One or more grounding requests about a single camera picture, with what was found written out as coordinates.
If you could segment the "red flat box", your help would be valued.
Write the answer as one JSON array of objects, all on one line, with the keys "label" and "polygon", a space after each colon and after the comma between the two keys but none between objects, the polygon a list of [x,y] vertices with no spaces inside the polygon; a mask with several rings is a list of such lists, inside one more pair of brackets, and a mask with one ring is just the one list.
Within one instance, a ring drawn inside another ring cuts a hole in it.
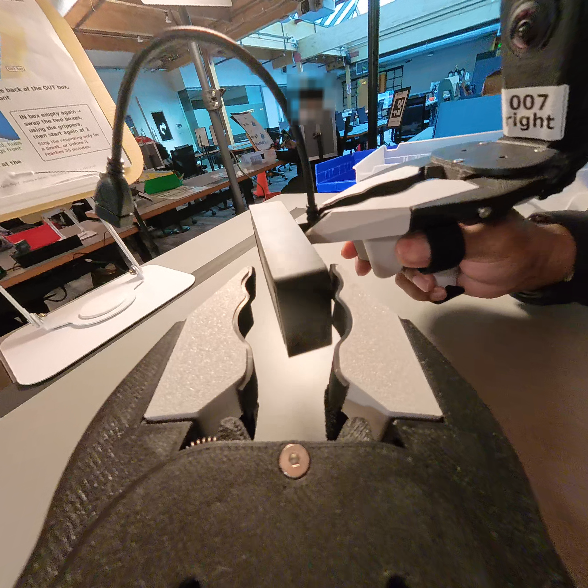
[{"label": "red flat box", "polygon": [[39,226],[7,235],[6,239],[13,246],[20,241],[26,241],[32,251],[52,245],[63,239],[62,234],[53,224],[43,223]]}]

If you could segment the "black silver USB hub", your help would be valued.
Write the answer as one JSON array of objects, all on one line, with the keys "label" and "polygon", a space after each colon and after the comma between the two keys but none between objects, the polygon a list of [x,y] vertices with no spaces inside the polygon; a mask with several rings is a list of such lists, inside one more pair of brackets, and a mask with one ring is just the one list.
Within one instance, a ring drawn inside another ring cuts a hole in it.
[{"label": "black silver USB hub", "polygon": [[263,273],[289,357],[332,343],[330,273],[281,201],[250,208]]}]

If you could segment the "blue plastic bin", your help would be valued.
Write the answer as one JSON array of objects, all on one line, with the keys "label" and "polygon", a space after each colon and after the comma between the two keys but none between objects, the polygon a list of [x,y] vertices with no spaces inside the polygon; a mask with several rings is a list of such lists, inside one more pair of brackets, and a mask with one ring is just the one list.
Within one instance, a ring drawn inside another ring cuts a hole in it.
[{"label": "blue plastic bin", "polygon": [[377,149],[348,153],[315,166],[316,191],[334,194],[371,177],[387,165],[388,151],[396,147],[383,145]]}]

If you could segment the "long wooden workbench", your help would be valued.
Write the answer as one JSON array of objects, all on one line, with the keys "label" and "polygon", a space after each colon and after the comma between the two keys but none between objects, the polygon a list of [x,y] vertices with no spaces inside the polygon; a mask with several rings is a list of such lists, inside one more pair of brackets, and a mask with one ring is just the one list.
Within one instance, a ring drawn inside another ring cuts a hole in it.
[{"label": "long wooden workbench", "polygon": [[[241,173],[239,169],[236,169],[238,183],[248,180],[249,176],[254,178],[262,172],[271,171],[283,164],[285,164],[283,160],[271,160],[265,162],[263,165],[244,168],[245,174]],[[167,192],[149,195],[152,202],[139,198],[136,204],[141,216],[150,218],[191,202],[195,202],[196,204],[207,202],[207,206],[212,205],[211,195],[229,189],[230,186],[231,184],[226,173],[222,173],[221,171],[208,172],[197,177],[189,178],[184,181],[181,187]]]}]

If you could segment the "clear plastic bin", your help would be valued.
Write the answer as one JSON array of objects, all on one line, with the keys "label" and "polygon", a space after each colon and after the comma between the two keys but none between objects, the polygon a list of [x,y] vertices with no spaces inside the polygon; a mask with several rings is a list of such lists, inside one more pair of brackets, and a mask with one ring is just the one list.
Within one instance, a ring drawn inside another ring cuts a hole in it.
[{"label": "clear plastic bin", "polygon": [[[501,135],[501,131],[494,130],[476,134],[432,138],[430,132],[423,131],[416,137],[416,141],[403,142],[395,148],[381,146],[366,155],[353,167],[356,181],[362,181],[392,166],[428,156],[435,149],[457,145],[458,143],[496,141]],[[574,182],[559,194],[551,195],[545,200],[531,199],[518,205],[517,210],[524,216],[529,216],[533,212],[587,211],[587,166],[581,168]]]}]

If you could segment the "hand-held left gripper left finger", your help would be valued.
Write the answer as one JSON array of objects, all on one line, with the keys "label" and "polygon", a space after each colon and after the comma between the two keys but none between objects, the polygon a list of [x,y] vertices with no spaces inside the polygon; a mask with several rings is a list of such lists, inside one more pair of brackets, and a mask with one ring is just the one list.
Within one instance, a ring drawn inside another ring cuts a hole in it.
[{"label": "hand-held left gripper left finger", "polygon": [[201,437],[213,437],[225,418],[234,417],[254,437],[258,381],[246,335],[255,295],[255,268],[246,267],[187,317],[145,421],[192,422]]}]

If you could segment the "grey monitor on stand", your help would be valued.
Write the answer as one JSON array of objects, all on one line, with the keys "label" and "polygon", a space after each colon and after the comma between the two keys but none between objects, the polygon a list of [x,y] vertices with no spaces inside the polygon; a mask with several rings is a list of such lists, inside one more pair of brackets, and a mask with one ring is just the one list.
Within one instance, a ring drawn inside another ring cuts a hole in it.
[{"label": "grey monitor on stand", "polygon": [[300,130],[309,161],[323,161],[338,156],[338,134],[333,117],[326,117],[319,123],[305,123]]}]

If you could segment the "white poster board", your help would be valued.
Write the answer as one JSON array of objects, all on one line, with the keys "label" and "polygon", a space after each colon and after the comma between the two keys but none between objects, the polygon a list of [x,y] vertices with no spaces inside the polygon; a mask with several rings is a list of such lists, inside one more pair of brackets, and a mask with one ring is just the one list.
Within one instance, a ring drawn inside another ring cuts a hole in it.
[{"label": "white poster board", "polygon": [[242,127],[255,151],[267,151],[273,147],[273,141],[267,129],[254,118],[251,112],[233,113],[231,119]]}]

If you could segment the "person's right hand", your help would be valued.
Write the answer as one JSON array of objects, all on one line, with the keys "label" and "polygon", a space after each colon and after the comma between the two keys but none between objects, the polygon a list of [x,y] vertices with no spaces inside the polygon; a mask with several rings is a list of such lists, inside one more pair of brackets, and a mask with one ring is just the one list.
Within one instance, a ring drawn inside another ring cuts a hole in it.
[{"label": "person's right hand", "polygon": [[[577,271],[578,245],[563,224],[526,219],[512,211],[485,224],[461,224],[465,257],[459,265],[457,286],[474,298],[533,293],[559,283],[571,283]],[[440,303],[446,288],[420,269],[431,262],[431,247],[422,232],[401,237],[389,256],[401,265],[396,284],[409,297]]]}]

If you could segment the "grey metal pole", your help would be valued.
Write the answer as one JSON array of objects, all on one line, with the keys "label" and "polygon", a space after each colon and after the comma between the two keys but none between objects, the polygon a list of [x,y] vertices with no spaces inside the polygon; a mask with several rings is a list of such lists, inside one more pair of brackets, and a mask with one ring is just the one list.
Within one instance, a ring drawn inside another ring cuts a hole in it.
[{"label": "grey metal pole", "polygon": [[224,127],[222,124],[222,118],[220,114],[220,99],[218,97],[217,90],[214,89],[210,83],[208,71],[205,68],[205,63],[203,61],[203,55],[199,47],[199,44],[191,40],[188,43],[188,48],[190,56],[192,58],[192,62],[195,66],[196,74],[201,85],[204,106],[208,111],[211,124],[215,131],[220,156],[231,187],[233,207],[235,209],[236,214],[240,215],[241,213],[244,213],[246,211],[246,203],[243,200],[243,196],[239,188],[237,175],[233,167],[232,157],[229,152],[228,144],[224,136]]}]

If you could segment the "black white tag board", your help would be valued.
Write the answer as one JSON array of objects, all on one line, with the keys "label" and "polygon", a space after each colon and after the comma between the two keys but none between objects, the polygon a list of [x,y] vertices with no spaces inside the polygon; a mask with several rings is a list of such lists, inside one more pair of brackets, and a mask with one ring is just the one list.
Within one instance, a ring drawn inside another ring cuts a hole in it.
[{"label": "black white tag board", "polygon": [[389,115],[387,120],[388,129],[397,129],[401,127],[401,122],[406,109],[406,104],[410,96],[411,87],[398,89],[393,93],[390,103]]}]

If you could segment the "green bin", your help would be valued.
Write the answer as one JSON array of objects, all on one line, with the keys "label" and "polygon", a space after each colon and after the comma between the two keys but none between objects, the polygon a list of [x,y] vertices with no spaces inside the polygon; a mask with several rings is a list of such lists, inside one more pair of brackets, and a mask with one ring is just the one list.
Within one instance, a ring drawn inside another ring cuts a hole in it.
[{"label": "green bin", "polygon": [[166,175],[149,177],[143,184],[143,190],[146,194],[153,195],[179,188],[182,185],[182,178],[171,172]]}]

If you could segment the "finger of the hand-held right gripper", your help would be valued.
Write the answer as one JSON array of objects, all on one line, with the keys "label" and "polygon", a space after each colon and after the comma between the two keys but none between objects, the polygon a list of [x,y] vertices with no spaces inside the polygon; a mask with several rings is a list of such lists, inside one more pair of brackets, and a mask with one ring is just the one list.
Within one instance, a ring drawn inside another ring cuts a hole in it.
[{"label": "finger of the hand-held right gripper", "polygon": [[335,194],[322,203],[322,212],[362,203],[370,198],[395,195],[424,181],[424,166],[401,165],[375,174]]},{"label": "finger of the hand-held right gripper", "polygon": [[305,235],[312,243],[334,243],[408,232],[413,209],[430,206],[442,198],[477,189],[466,180],[426,179],[395,195],[370,198],[362,203],[322,212]]}]

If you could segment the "white monitor stand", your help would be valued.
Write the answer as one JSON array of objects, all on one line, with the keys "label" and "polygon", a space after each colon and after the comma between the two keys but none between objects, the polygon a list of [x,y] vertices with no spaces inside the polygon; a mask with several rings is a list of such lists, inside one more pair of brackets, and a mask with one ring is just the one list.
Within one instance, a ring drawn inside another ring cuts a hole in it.
[{"label": "white monitor stand", "polygon": [[194,285],[191,274],[138,265],[118,230],[102,223],[128,261],[126,274],[43,316],[1,287],[27,321],[1,342],[1,361],[14,382],[31,386],[52,378]]}]

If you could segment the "person's right forearm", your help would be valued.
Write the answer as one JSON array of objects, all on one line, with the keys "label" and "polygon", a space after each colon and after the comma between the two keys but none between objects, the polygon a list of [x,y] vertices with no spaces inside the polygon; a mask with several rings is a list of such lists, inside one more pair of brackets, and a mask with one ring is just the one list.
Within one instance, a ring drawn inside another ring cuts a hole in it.
[{"label": "person's right forearm", "polygon": [[559,225],[566,229],[576,245],[574,268],[564,280],[537,290],[512,293],[521,303],[549,306],[577,303],[587,306],[587,212],[561,210],[535,212],[528,220],[545,226]]}]

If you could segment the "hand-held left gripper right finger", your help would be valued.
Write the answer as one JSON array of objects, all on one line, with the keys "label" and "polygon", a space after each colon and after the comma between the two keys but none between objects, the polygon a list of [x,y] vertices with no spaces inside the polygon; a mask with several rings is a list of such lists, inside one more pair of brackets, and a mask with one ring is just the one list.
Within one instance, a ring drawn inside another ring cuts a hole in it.
[{"label": "hand-held left gripper right finger", "polygon": [[367,294],[344,269],[329,269],[334,289],[334,345],[325,391],[326,437],[354,418],[385,438],[396,420],[441,422],[442,410],[400,317]]}]

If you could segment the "black metal pole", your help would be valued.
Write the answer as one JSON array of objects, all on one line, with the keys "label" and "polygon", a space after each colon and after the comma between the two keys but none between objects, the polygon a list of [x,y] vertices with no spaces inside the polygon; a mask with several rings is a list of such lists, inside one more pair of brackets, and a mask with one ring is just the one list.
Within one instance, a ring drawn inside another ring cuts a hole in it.
[{"label": "black metal pole", "polygon": [[368,129],[367,148],[378,147],[380,1],[368,1]]}]

